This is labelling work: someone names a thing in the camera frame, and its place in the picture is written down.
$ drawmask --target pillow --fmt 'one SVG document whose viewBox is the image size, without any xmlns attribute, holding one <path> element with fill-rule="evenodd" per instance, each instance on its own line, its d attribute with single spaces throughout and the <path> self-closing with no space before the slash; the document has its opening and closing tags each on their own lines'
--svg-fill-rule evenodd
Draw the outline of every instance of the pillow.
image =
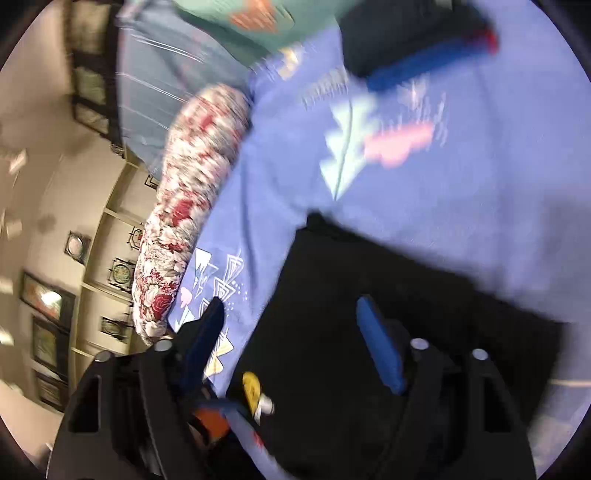
<svg viewBox="0 0 591 480">
<path fill-rule="evenodd" d="M 187 102 L 170 129 L 132 288 L 135 331 L 148 345 L 167 333 L 166 315 L 236 158 L 248 114 L 243 93 L 217 85 Z"/>
</svg>

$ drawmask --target floral pillow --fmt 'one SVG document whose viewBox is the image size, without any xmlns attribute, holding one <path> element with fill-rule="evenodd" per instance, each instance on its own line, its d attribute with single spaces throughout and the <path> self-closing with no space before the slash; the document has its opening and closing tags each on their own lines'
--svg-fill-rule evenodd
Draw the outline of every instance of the floral pillow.
<svg viewBox="0 0 591 480">
<path fill-rule="evenodd" d="M 166 334 L 166 315 L 236 158 L 248 114 L 243 93 L 217 85 L 187 102 L 168 133 L 162 180 L 144 228 L 132 290 L 135 330 L 149 345 Z"/>
</svg>

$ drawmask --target silver screw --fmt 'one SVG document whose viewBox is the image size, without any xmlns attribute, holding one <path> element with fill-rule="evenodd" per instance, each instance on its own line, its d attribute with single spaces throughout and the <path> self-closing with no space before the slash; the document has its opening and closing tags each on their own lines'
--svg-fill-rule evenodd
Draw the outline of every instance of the silver screw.
<svg viewBox="0 0 591 480">
<path fill-rule="evenodd" d="M 160 340 L 156 345 L 154 345 L 154 350 L 157 352 L 165 352 L 170 350 L 173 347 L 173 343 L 170 340 L 164 339 Z"/>
<path fill-rule="evenodd" d="M 113 352 L 109 352 L 108 350 L 103 350 L 99 352 L 95 357 L 95 362 L 103 363 L 113 358 Z"/>
<path fill-rule="evenodd" d="M 429 342 L 427 342 L 424 338 L 413 338 L 410 341 L 410 346 L 415 350 L 426 350 L 429 348 Z"/>
<path fill-rule="evenodd" d="M 488 353 L 486 350 L 483 350 L 482 348 L 476 348 L 472 351 L 472 356 L 476 359 L 476 360 L 486 360 L 488 358 Z"/>
</svg>

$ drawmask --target bed sheet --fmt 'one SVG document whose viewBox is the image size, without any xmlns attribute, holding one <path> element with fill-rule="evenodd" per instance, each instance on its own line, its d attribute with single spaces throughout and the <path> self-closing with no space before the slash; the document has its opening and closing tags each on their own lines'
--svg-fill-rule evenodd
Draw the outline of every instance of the bed sheet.
<svg viewBox="0 0 591 480">
<path fill-rule="evenodd" d="M 255 70 L 251 132 L 168 319 L 177 330 L 224 301 L 205 372 L 224 395 L 296 229 L 318 210 L 571 324 L 530 431 L 541 475 L 591 402 L 591 85 L 529 0 L 477 4 L 497 26 L 497 55 L 387 92 L 346 74 L 336 26 Z"/>
</svg>

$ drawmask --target bed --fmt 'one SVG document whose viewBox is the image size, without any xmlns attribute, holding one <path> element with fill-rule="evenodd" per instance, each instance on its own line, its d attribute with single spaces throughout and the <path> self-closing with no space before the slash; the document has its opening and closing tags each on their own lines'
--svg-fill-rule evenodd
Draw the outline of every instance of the bed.
<svg viewBox="0 0 591 480">
<path fill-rule="evenodd" d="M 530 430 L 539 476 L 591 403 L 591 84 L 529 0 L 476 3 L 498 30 L 495 56 L 457 59 L 386 92 L 347 75 L 337 26 L 255 68 L 251 132 L 168 322 L 178 330 L 213 296 L 224 301 L 205 371 L 224 395 L 296 229 L 318 210 L 571 324 Z"/>
</svg>

